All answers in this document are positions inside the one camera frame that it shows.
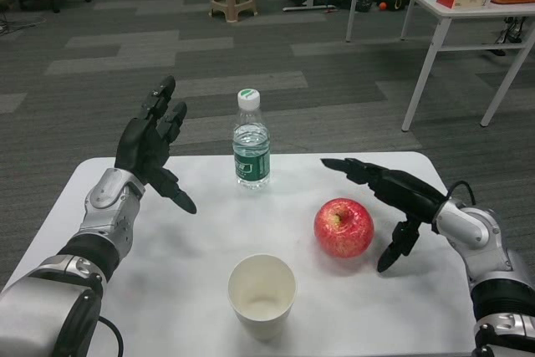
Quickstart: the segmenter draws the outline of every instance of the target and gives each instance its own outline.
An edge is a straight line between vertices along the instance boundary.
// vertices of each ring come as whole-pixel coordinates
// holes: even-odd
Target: water bottle
[[[237,123],[232,147],[237,182],[258,189],[269,182],[269,131],[260,113],[260,93],[243,89],[237,94]]]

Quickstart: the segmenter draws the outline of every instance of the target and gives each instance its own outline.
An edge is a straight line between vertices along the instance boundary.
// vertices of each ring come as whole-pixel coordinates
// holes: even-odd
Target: apple
[[[321,207],[314,220],[314,234],[329,255],[351,258],[362,254],[374,237],[374,222],[366,208],[347,198]]]

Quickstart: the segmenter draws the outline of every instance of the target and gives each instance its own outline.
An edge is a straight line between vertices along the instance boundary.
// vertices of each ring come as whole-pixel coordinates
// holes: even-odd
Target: white paper cup
[[[281,332],[296,292],[292,269],[272,255],[245,258],[228,279],[228,298],[236,316],[260,340]]]

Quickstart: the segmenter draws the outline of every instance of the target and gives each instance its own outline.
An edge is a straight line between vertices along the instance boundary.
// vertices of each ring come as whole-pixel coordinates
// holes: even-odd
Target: water
[[[237,182],[258,189],[269,182],[269,131],[262,123],[246,123],[234,130],[232,143]]]

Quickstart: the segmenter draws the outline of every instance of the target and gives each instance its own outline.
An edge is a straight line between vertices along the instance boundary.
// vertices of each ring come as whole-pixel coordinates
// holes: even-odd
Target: gray carpet
[[[262,91],[274,152],[417,150],[448,185],[468,180],[503,217],[510,246],[535,273],[535,59],[491,125],[479,126],[514,52],[440,54],[412,130],[401,122],[434,19],[417,8],[415,39],[398,42],[404,13],[261,13],[229,25],[206,0],[68,0],[60,14],[0,37],[0,288],[74,168],[113,156],[147,91],[167,74],[189,119],[173,155],[229,154],[235,93]],[[11,19],[28,16],[12,12]],[[497,20],[455,23],[450,43],[492,41]]]

